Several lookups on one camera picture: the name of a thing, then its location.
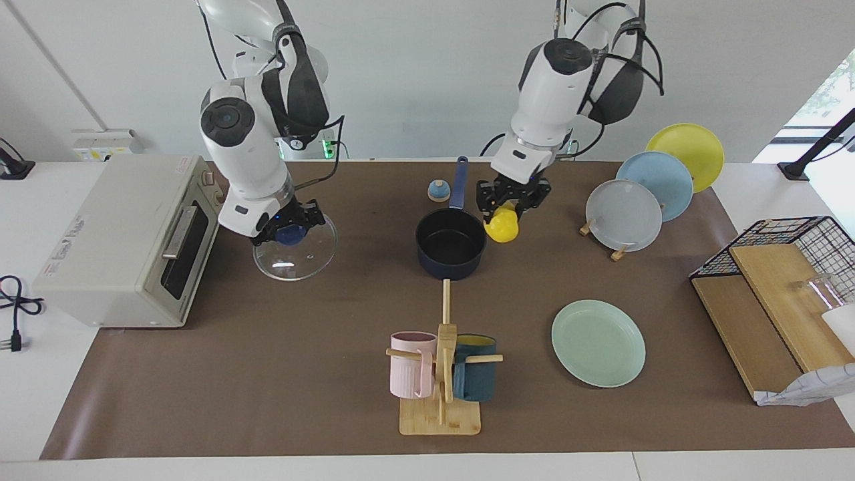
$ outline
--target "black wire basket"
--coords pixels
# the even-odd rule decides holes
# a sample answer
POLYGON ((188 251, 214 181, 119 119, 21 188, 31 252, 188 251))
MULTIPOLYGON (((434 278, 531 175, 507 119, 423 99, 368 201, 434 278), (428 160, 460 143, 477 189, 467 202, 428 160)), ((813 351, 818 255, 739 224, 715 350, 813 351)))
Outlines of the black wire basket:
POLYGON ((855 303, 855 241, 828 216, 757 221, 694 271, 690 278, 740 276, 742 273, 730 249, 769 244, 795 244, 817 274, 832 276, 831 282, 842 298, 855 303))

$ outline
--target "white table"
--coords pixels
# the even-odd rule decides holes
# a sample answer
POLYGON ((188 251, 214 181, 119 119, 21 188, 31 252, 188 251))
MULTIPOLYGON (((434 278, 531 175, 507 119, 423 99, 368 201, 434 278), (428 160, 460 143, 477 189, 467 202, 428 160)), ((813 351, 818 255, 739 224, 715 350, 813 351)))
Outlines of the white table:
MULTIPOLYGON (((35 278, 102 170, 100 163, 41 163, 25 181, 0 183, 0 252, 4 254, 0 273, 16 274, 25 283, 35 278)), ((810 184, 784 180, 774 165, 727 164, 714 188, 737 230, 762 218, 831 214, 810 184)), ((0 314, 2 338, 11 331, 10 316, 6 311, 0 314)), ((35 461, 97 331, 51 309, 35 318, 24 316, 21 327, 30 341, 28 350, 0 353, 2 481, 119 477, 435 480, 440 466, 448 473, 477 472, 478 479, 855 477, 855 449, 35 461)), ((855 395, 837 401, 855 429, 855 395)))

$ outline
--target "green light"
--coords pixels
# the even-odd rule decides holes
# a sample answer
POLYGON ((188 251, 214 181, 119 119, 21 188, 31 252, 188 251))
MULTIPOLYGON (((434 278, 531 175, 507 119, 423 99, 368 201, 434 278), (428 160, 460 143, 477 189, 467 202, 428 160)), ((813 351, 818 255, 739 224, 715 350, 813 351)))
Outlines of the green light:
POLYGON ((335 157, 335 151, 333 150, 333 143, 329 140, 323 140, 323 153, 327 158, 335 157))

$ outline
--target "blue mug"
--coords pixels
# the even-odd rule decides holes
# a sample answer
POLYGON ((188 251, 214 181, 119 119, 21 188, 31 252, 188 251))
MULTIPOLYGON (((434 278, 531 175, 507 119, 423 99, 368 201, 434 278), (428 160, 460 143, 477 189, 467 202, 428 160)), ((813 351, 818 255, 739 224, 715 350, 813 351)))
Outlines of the blue mug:
POLYGON ((469 356, 496 353, 496 340, 480 334, 461 334, 454 350, 454 397, 464 401, 490 401, 496 390, 496 363, 466 364, 469 356))

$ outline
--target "white toaster oven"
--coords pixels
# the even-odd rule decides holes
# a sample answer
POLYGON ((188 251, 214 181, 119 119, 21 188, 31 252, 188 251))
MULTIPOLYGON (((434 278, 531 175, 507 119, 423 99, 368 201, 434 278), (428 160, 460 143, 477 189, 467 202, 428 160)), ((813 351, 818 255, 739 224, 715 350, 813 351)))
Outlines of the white toaster oven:
POLYGON ((32 284, 97 327, 180 327, 217 231, 221 189, 198 156, 118 155, 32 284))

